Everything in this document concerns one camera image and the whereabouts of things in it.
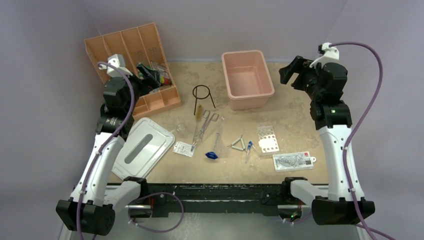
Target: wooden organizer box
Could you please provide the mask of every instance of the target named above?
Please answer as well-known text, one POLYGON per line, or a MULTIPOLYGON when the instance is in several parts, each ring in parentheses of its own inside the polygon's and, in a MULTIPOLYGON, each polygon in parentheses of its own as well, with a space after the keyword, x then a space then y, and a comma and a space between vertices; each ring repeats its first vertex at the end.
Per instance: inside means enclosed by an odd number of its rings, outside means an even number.
POLYGON ((132 114, 135 121, 181 106, 181 99, 154 23, 86 39, 85 50, 103 83, 110 77, 106 70, 98 68, 97 62, 107 62, 108 57, 113 54, 121 54, 126 68, 136 75, 138 63, 150 66, 153 61, 166 67, 172 85, 161 86, 158 92, 141 96, 132 114))

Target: wooden tabletop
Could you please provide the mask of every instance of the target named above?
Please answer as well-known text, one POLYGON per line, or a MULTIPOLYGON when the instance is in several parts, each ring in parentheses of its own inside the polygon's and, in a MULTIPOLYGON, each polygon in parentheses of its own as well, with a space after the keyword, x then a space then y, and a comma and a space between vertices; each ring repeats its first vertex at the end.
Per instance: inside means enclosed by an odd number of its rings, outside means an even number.
MULTIPOLYGON (((262 108, 231 110, 227 93, 223 65, 220 62, 175 62, 169 63, 172 77, 178 87, 182 106, 159 113, 150 118, 175 135, 175 141, 192 143, 196 120, 193 116, 195 98, 193 87, 206 85, 210 88, 216 108, 209 98, 198 100, 204 109, 216 112, 224 117, 221 127, 211 122, 206 129, 203 141, 197 146, 192 158, 176 154, 172 148, 159 160, 147 177, 149 183, 247 183, 278 184, 285 177, 305 177, 314 184, 327 184, 328 174, 323 145, 314 121, 309 114, 308 95, 294 90, 290 84, 280 84, 278 70, 283 63, 268 63, 269 73, 275 88, 275 94, 262 108), (176 132, 177 118, 184 119, 189 136, 181 137, 176 132), (289 172, 276 172, 272 156, 259 157, 253 151, 248 163, 246 153, 226 148, 223 156, 216 160, 208 159, 205 153, 212 150, 216 132, 221 131, 224 145, 230 145, 243 135, 246 144, 252 141, 258 146, 257 127, 273 126, 280 153, 309 151, 316 157, 313 169, 289 172)), ((199 88, 199 96, 206 93, 199 88)), ((121 182, 113 173, 110 183, 121 182)))

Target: white tray lid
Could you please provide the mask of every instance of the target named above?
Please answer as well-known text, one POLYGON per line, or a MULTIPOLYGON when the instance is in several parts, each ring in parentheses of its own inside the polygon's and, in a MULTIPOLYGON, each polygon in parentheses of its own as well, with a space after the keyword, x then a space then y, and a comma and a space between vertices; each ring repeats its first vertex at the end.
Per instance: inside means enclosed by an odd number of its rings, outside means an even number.
POLYGON ((172 133, 143 117, 131 128, 112 172, 122 180, 128 176, 145 178, 174 141, 172 133))

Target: metal tongs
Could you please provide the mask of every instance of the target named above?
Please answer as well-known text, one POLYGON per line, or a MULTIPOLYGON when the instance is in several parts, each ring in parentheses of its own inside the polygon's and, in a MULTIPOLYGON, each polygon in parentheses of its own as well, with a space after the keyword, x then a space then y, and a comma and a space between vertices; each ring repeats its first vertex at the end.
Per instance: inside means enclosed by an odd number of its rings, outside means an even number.
POLYGON ((205 135, 205 131, 206 128, 209 126, 209 124, 211 123, 211 121, 216 122, 218 120, 218 118, 220 117, 220 115, 218 113, 214 113, 211 115, 211 111, 209 110, 205 110, 203 112, 203 118, 205 118, 203 125, 201 126, 201 129, 196 133, 196 135, 194 135, 194 139, 193 139, 193 145, 191 146, 191 151, 193 151, 195 149, 195 146, 200 143, 203 139, 203 136, 205 135))

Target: plastic tub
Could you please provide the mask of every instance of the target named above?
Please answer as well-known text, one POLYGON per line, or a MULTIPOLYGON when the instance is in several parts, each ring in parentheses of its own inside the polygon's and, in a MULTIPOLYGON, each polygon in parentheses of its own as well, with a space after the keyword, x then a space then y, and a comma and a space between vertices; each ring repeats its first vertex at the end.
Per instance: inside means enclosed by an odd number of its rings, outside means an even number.
POLYGON ((261 51, 225 52, 222 65, 232 110, 261 108, 274 95, 273 82, 261 51))

